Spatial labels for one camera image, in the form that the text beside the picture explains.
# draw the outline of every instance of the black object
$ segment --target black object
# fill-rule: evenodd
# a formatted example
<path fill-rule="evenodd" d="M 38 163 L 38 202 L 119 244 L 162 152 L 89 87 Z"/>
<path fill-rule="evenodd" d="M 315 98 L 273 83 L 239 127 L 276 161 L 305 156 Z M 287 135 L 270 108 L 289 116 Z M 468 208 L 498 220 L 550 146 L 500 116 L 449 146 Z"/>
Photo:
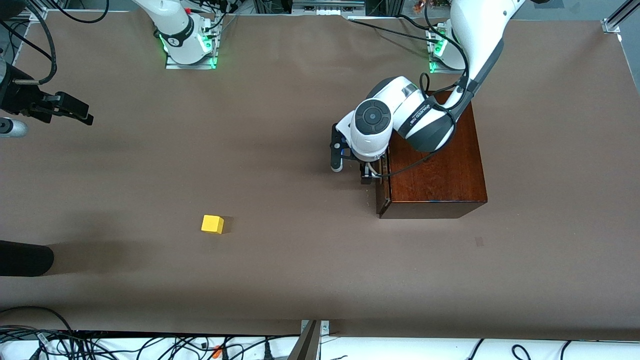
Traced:
<path fill-rule="evenodd" d="M 0 240 L 0 276 L 40 276 L 53 258 L 49 247 Z"/>
<path fill-rule="evenodd" d="M 369 167 L 364 161 L 353 155 L 349 144 L 344 140 L 342 133 L 338 131 L 336 125 L 337 124 L 334 124 L 331 128 L 331 145 L 329 145 L 329 147 L 331 147 L 331 168 L 336 172 L 341 171 L 342 159 L 357 161 L 360 163 L 360 184 L 371 184 L 373 174 L 369 170 Z M 344 154 L 345 150 L 349 151 L 348 155 Z"/>
<path fill-rule="evenodd" d="M 22 0 L 0 0 L 0 20 L 10 20 L 20 15 L 24 7 Z"/>
<path fill-rule="evenodd" d="M 391 122 L 391 110 L 382 101 L 365 100 L 355 112 L 356 128 L 364 135 L 382 133 Z"/>
<path fill-rule="evenodd" d="M 8 134 L 13 130 L 13 121 L 6 117 L 0 117 L 0 134 Z"/>
<path fill-rule="evenodd" d="M 34 117 L 47 124 L 51 123 L 53 115 L 70 117 L 86 125 L 93 124 L 93 115 L 89 114 L 89 106 L 84 102 L 65 92 L 50 95 L 41 91 L 38 85 L 16 84 L 17 79 L 33 80 L 31 76 L 6 63 L 6 72 L 0 83 L 2 110 L 13 115 Z"/>
<path fill-rule="evenodd" d="M 195 29 L 195 23 L 193 22 L 193 18 L 189 16 L 189 23 L 187 27 L 184 28 L 179 33 L 176 34 L 165 34 L 162 31 L 160 32 L 160 36 L 164 39 L 164 41 L 172 47 L 180 47 L 182 43 L 187 40 L 191 34 L 193 34 L 193 30 Z"/>
<path fill-rule="evenodd" d="M 264 360 L 274 360 L 273 354 L 271 353 L 271 344 L 269 344 L 269 338 L 264 338 L 266 342 L 264 343 Z"/>
<path fill-rule="evenodd" d="M 520 344 L 516 344 L 511 347 L 511 354 L 513 355 L 513 357 L 515 357 L 518 360 L 525 360 L 525 359 L 522 359 L 520 356 L 518 356 L 518 354 L 516 354 L 517 348 L 519 348 L 520 350 L 522 350 L 522 352 L 524 352 L 525 356 L 527 357 L 527 360 L 531 360 L 531 356 L 529 355 L 529 352 L 527 351 L 527 349 L 525 349 Z"/>

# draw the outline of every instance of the cable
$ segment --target cable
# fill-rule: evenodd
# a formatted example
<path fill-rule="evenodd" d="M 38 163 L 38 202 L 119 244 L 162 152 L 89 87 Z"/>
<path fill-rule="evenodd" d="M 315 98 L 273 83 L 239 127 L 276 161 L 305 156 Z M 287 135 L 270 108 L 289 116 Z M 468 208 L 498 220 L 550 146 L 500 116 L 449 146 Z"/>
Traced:
<path fill-rule="evenodd" d="M 562 346 L 562 350 L 560 350 L 560 360 L 564 360 L 564 351 L 566 350 L 566 347 L 569 346 L 570 343 L 571 343 L 571 340 L 567 341 Z"/>
<path fill-rule="evenodd" d="M 51 32 L 49 31 L 49 27 L 44 22 L 44 19 L 42 18 L 42 15 L 38 11 L 38 9 L 33 5 L 33 3 L 30 3 L 30 2 L 28 2 L 26 0 L 23 0 L 23 2 L 26 4 L 27 8 L 33 13 L 33 15 L 35 15 L 35 17 L 38 18 L 38 21 L 40 22 L 40 25 L 42 25 L 42 30 L 44 31 L 45 35 L 47 36 L 47 42 L 49 43 L 49 51 L 51 52 L 51 57 L 49 58 L 49 60 L 51 61 L 51 67 L 49 68 L 49 74 L 46 77 L 44 77 L 43 79 L 41 79 L 41 80 L 38 80 L 38 81 L 33 81 L 33 80 L 14 80 L 13 82 L 16 83 L 16 84 L 21 84 L 21 85 L 35 85 L 35 84 L 42 85 L 42 84 L 46 84 L 46 83 L 50 82 L 51 79 L 53 79 L 53 76 L 56 75 L 56 72 L 58 71 L 58 64 L 56 64 L 56 46 L 53 44 L 53 37 L 51 36 Z"/>
<path fill-rule="evenodd" d="M 273 354 L 271 353 L 271 344 L 269 344 L 269 338 L 264 338 L 264 358 L 263 360 L 273 360 Z"/>
<path fill-rule="evenodd" d="M 374 177 L 377 178 L 385 178 L 385 177 L 392 177 L 395 175 L 400 174 L 401 172 L 405 172 L 411 168 L 414 168 L 418 165 L 420 165 L 421 163 L 427 161 L 428 159 L 431 159 L 433 156 L 435 156 L 436 154 L 438 154 L 440 151 L 442 151 L 442 149 L 446 148 L 447 145 L 451 142 L 451 140 L 453 139 L 453 137 L 456 134 L 456 131 L 458 130 L 458 123 L 456 122 L 456 119 L 453 117 L 453 115 L 451 114 L 451 111 L 447 108 L 444 108 L 438 104 L 435 104 L 433 106 L 434 109 L 436 110 L 440 110 L 440 111 L 444 111 L 447 116 L 449 116 L 449 118 L 451 119 L 451 124 L 453 127 L 453 130 L 451 131 L 451 135 L 449 135 L 447 141 L 445 141 L 445 143 L 442 144 L 441 147 L 439 147 L 436 151 L 430 152 L 427 156 L 423 157 L 422 159 L 416 161 L 415 163 L 412 163 L 411 165 L 408 165 L 398 171 L 394 171 L 394 172 L 390 172 L 388 174 L 380 174 L 377 171 L 375 171 L 375 169 L 373 169 L 373 166 L 371 165 L 371 163 L 366 163 L 367 167 L 369 168 L 369 171 L 371 171 L 371 173 L 373 174 Z M 478 346 L 480 345 L 480 343 L 482 343 L 484 339 L 481 339 L 478 343 Z"/>
<path fill-rule="evenodd" d="M 427 25 L 428 25 L 428 26 L 422 26 L 422 25 L 418 24 L 417 22 L 413 21 L 413 19 L 411 19 L 411 18 L 409 18 L 408 16 L 403 15 L 403 14 L 397 15 L 396 17 L 397 17 L 397 18 L 399 18 L 399 19 L 407 20 L 408 22 L 410 22 L 410 23 L 411 23 L 411 25 L 413 25 L 413 26 L 415 26 L 416 28 L 419 28 L 419 29 L 421 29 L 421 30 L 429 30 L 429 31 L 432 31 L 432 32 L 434 32 L 434 33 L 438 34 L 438 36 L 442 37 L 442 38 L 443 38 L 443 39 L 445 39 L 446 41 L 450 42 L 450 43 L 451 43 L 451 44 L 452 44 L 452 45 L 453 45 L 453 46 L 454 46 L 454 47 L 455 47 L 455 48 L 460 52 L 460 54 L 462 55 L 462 60 L 465 62 L 465 68 L 464 68 L 464 70 L 463 70 L 463 72 L 462 72 L 462 76 L 460 77 L 460 79 L 466 79 L 466 80 L 468 81 L 468 75 L 469 75 L 469 61 L 468 61 L 467 55 L 465 54 L 465 52 L 464 52 L 464 50 L 462 49 L 462 47 L 461 47 L 461 46 L 460 46 L 456 41 L 454 41 L 453 39 L 451 39 L 451 38 L 447 37 L 447 36 L 446 36 L 446 35 L 444 35 L 444 34 L 440 34 L 440 33 L 436 30 L 436 28 L 435 28 L 435 27 L 432 25 L 432 23 L 429 21 L 429 17 L 428 17 L 428 15 L 427 15 L 427 7 L 428 7 L 428 6 L 425 6 L 425 8 L 424 8 L 424 19 L 425 19 L 425 21 L 427 22 Z M 449 89 L 451 89 L 452 87 L 456 87 L 456 85 L 454 85 L 454 86 L 450 86 L 450 87 L 447 87 L 447 88 L 443 88 L 443 89 L 440 89 L 440 90 L 437 90 L 434 94 L 439 94 L 440 92 L 442 92 L 442 91 L 446 91 L 446 90 L 449 90 Z M 457 107 L 457 106 L 458 106 L 458 105 L 460 105 L 460 103 L 462 102 L 462 100 L 463 100 L 463 98 L 464 98 L 464 96 L 465 96 L 465 94 L 466 94 L 466 92 L 467 92 L 467 84 L 464 84 L 464 87 L 461 87 L 461 88 L 462 88 L 462 91 L 463 91 L 463 92 L 462 92 L 462 96 L 460 96 L 460 98 L 458 99 L 458 101 L 456 102 L 456 104 L 454 104 L 453 106 L 449 107 L 449 109 L 453 109 L 453 108 Z"/>
<path fill-rule="evenodd" d="M 226 12 L 223 12 L 223 13 L 222 13 L 222 16 L 220 17 L 220 20 L 218 20 L 218 22 L 217 22 L 215 25 L 211 26 L 211 28 L 210 28 L 210 29 L 215 28 L 216 26 L 220 25 L 220 24 L 222 23 L 222 20 L 224 20 L 224 19 L 225 19 L 225 16 L 227 16 L 227 13 L 226 13 Z"/>
<path fill-rule="evenodd" d="M 13 30 L 15 30 L 15 31 L 18 31 L 18 27 L 20 25 L 25 25 L 26 26 L 26 24 L 28 24 L 28 23 L 29 23 L 28 20 L 27 21 L 18 21 L 18 22 L 15 22 L 14 24 L 12 24 L 11 28 Z M 7 44 L 6 48 L 3 50 L 3 54 L 6 53 L 9 50 L 10 47 L 11 47 L 11 50 L 12 50 L 12 58 L 11 58 L 11 62 L 10 63 L 13 63 L 13 61 L 15 60 L 16 51 L 18 51 L 18 49 L 20 49 L 19 46 L 15 45 L 13 43 L 13 33 L 9 33 L 9 44 Z"/>
<path fill-rule="evenodd" d="M 436 28 L 431 24 L 431 21 L 429 21 L 429 16 L 427 15 L 427 8 L 428 6 L 424 7 L 424 20 L 427 22 L 427 25 L 429 26 L 429 29 L 431 31 L 433 31 L 436 34 L 439 34 Z M 466 83 L 464 83 L 462 86 L 462 95 L 460 96 L 458 101 L 456 101 L 455 104 L 449 107 L 449 109 L 453 109 L 462 103 L 462 100 L 465 98 L 465 95 L 467 94 L 467 85 L 468 85 L 468 79 L 469 79 L 469 60 L 467 58 L 467 55 L 465 54 L 465 51 L 462 49 L 462 46 L 460 46 L 457 42 L 450 39 L 445 34 L 440 34 L 440 37 L 442 37 L 443 39 L 451 43 L 451 45 L 453 45 L 460 52 L 460 54 L 462 55 L 462 60 L 465 62 L 465 70 L 462 72 L 462 76 L 458 81 L 463 80 L 463 81 L 466 81 Z"/>
<path fill-rule="evenodd" d="M 374 6 L 373 9 L 371 9 L 371 11 L 367 14 L 367 16 L 371 16 L 371 14 L 375 12 L 376 9 L 380 7 L 380 5 L 382 5 L 382 2 L 384 2 L 384 0 L 380 0 L 380 2 L 376 6 Z"/>
<path fill-rule="evenodd" d="M 37 45 L 35 45 L 34 43 L 32 43 L 29 40 L 27 40 L 26 38 L 24 38 L 24 36 L 20 35 L 15 30 L 12 30 L 11 27 L 9 27 L 9 25 L 7 25 L 4 21 L 0 20 L 0 26 L 5 28 L 7 31 L 9 31 L 15 37 L 19 38 L 21 41 L 23 41 L 28 46 L 31 46 L 33 49 L 36 49 L 40 54 L 43 54 L 47 59 L 51 60 L 51 55 L 47 54 L 44 50 L 42 50 Z"/>
<path fill-rule="evenodd" d="M 422 77 L 425 76 L 427 78 L 427 87 L 425 88 L 424 86 L 422 86 Z M 422 91 L 422 95 L 424 96 L 424 98 L 428 98 L 428 92 L 429 92 L 429 87 L 431 86 L 431 78 L 429 77 L 429 74 L 426 72 L 423 72 L 422 74 L 420 74 L 420 90 Z"/>
<path fill-rule="evenodd" d="M 473 359 L 474 359 L 474 357 L 476 356 L 476 352 L 478 351 L 478 348 L 480 347 L 480 344 L 481 344 L 483 341 L 484 341 L 484 339 L 480 339 L 480 340 L 476 343 L 476 345 L 475 345 L 475 347 L 474 347 L 474 351 L 471 353 L 471 356 L 469 356 L 469 358 L 468 358 L 467 360 L 473 360 Z"/>
<path fill-rule="evenodd" d="M 527 349 L 525 349 L 525 348 L 524 348 L 522 345 L 520 345 L 520 344 L 516 344 L 516 345 L 513 345 L 513 346 L 511 347 L 511 353 L 513 354 L 513 357 L 515 357 L 515 358 L 516 358 L 516 359 L 518 359 L 518 360 L 525 360 L 525 359 L 522 359 L 520 356 L 518 356 L 518 354 L 516 354 L 516 349 L 517 349 L 517 348 L 519 348 L 519 349 L 521 349 L 522 351 L 524 351 L 524 354 L 527 356 L 527 360 L 531 360 L 531 356 L 529 356 L 529 352 L 527 351 Z"/>
<path fill-rule="evenodd" d="M 73 330 L 71 329 L 71 326 L 69 325 L 67 320 L 64 317 L 62 317 L 62 315 L 60 315 L 55 310 L 49 309 L 48 307 L 44 307 L 44 306 L 33 306 L 33 305 L 14 306 L 14 307 L 9 307 L 8 309 L 0 310 L 0 314 L 4 314 L 4 313 L 7 313 L 9 311 L 14 311 L 14 310 L 26 310 L 26 309 L 47 311 L 48 313 L 51 313 L 51 314 L 55 315 L 56 318 L 58 318 L 62 322 L 62 324 L 64 324 L 64 326 L 65 326 L 65 328 L 67 328 L 68 332 L 73 332 Z"/>
<path fill-rule="evenodd" d="M 399 32 L 399 31 L 381 28 L 379 26 L 375 26 L 375 25 L 372 25 L 372 24 L 367 24 L 366 22 L 360 22 L 360 21 L 353 20 L 353 19 L 350 19 L 349 21 L 354 22 L 355 24 L 369 26 L 370 28 L 374 28 L 374 29 L 378 29 L 378 30 L 382 30 L 382 31 L 387 31 L 387 32 L 392 33 L 392 34 L 401 35 L 403 37 L 414 38 L 414 39 L 417 39 L 417 40 L 422 40 L 422 41 L 432 42 L 432 43 L 438 42 L 435 39 L 427 39 L 427 38 L 417 37 L 415 35 L 405 34 L 405 33 Z"/>
<path fill-rule="evenodd" d="M 240 356 L 241 354 L 244 354 L 244 352 L 246 352 L 247 350 L 249 350 L 249 349 L 251 349 L 251 348 L 253 348 L 253 347 L 256 347 L 256 346 L 258 346 L 258 345 L 260 345 L 260 344 L 262 344 L 262 343 L 265 343 L 265 342 L 267 342 L 267 341 L 269 341 L 269 340 L 282 339 L 282 338 L 294 338 L 294 337 L 297 337 L 297 336 L 300 336 L 300 335 L 278 335 L 278 336 L 270 336 L 270 337 L 269 337 L 269 338 L 267 338 L 267 339 L 264 339 L 264 340 L 262 340 L 262 341 L 258 341 L 257 343 L 255 343 L 255 344 L 253 344 L 253 345 L 251 345 L 251 346 L 248 346 L 248 347 L 244 348 L 244 349 L 243 349 L 239 354 L 234 355 L 234 356 L 233 356 L 233 357 L 231 357 L 229 360 L 234 360 L 235 358 L 237 358 L 237 357 L 238 357 L 238 356 Z"/>
<path fill-rule="evenodd" d="M 58 9 L 62 14 L 64 14 L 64 16 L 68 17 L 73 21 L 81 22 L 83 24 L 95 24 L 96 22 L 104 19 L 104 17 L 107 16 L 107 13 L 109 12 L 109 0 L 106 0 L 106 4 L 104 5 L 104 12 L 102 13 L 102 15 L 100 15 L 97 19 L 83 20 L 83 19 L 78 19 L 77 17 L 73 17 L 69 15 L 69 13 L 66 12 L 62 7 L 60 7 L 60 5 L 58 5 L 55 0 L 52 1 L 51 3 L 56 9 Z"/>

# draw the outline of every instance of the yellow cube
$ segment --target yellow cube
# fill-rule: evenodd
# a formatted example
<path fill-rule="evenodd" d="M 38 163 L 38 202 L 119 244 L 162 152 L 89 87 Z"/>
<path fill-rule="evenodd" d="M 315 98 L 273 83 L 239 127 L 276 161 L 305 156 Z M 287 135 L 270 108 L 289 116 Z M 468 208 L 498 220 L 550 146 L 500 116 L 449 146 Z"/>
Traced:
<path fill-rule="evenodd" d="M 202 231 L 211 234 L 222 234 L 225 219 L 215 215 L 205 215 L 202 219 Z"/>

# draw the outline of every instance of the metal mount plate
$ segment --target metal mount plate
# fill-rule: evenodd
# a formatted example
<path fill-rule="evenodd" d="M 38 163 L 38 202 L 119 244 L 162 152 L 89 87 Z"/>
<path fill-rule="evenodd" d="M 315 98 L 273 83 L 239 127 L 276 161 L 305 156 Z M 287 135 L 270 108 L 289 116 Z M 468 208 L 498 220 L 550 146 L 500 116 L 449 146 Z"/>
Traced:
<path fill-rule="evenodd" d="M 302 325 L 300 327 L 300 333 L 302 333 L 305 328 L 307 327 L 307 324 L 309 323 L 309 320 L 302 320 Z M 329 320 L 321 320 L 320 321 L 320 336 L 327 336 L 329 335 Z"/>
<path fill-rule="evenodd" d="M 215 28 L 212 28 L 211 30 L 209 30 L 209 32 L 207 33 L 209 34 L 209 36 L 212 36 L 210 40 L 205 41 L 206 44 L 211 44 L 212 50 L 210 53 L 206 54 L 202 59 L 200 59 L 200 61 L 197 61 L 192 64 L 187 64 L 187 65 L 177 63 L 175 60 L 171 58 L 171 56 L 169 56 L 169 54 L 167 54 L 166 63 L 164 67 L 166 69 L 189 69 L 189 70 L 211 70 L 218 67 L 218 51 L 220 50 L 220 38 L 223 31 L 222 21 L 220 21 L 220 16 L 221 15 L 216 16 L 216 18 L 212 20 L 212 22 L 214 23 L 219 22 L 219 24 Z"/>

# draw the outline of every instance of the metal bracket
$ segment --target metal bracket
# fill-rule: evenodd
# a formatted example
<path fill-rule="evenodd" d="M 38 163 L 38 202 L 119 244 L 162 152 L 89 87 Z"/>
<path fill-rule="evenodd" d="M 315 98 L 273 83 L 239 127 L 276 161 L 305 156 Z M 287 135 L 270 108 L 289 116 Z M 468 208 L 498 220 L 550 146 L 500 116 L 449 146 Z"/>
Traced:
<path fill-rule="evenodd" d="M 620 33 L 620 27 L 616 26 L 613 29 L 609 28 L 609 19 L 600 20 L 600 24 L 602 25 L 602 31 L 605 34 L 618 34 Z"/>
<path fill-rule="evenodd" d="M 320 337 L 329 334 L 329 321 L 305 320 L 302 329 L 287 360 L 317 360 Z"/>
<path fill-rule="evenodd" d="M 611 16 L 600 21 L 602 23 L 602 31 L 605 34 L 619 33 L 619 25 L 627 20 L 638 8 L 640 8 L 640 0 L 625 0 Z"/>
<path fill-rule="evenodd" d="M 302 320 L 300 332 L 304 332 L 310 320 Z M 320 320 L 320 336 L 329 335 L 329 320 Z"/>
<path fill-rule="evenodd" d="M 207 39 L 203 39 L 203 44 L 207 47 L 211 47 L 211 52 L 206 54 L 199 61 L 192 64 L 177 63 L 174 59 L 166 54 L 166 69 L 189 69 L 189 70 L 211 70 L 218 66 L 218 51 L 220 50 L 220 38 L 223 31 L 222 21 L 220 21 L 222 15 L 216 16 L 213 20 L 206 19 L 205 25 L 208 26 L 213 22 L 219 22 L 215 28 L 211 28 L 208 32 L 204 33 Z"/>

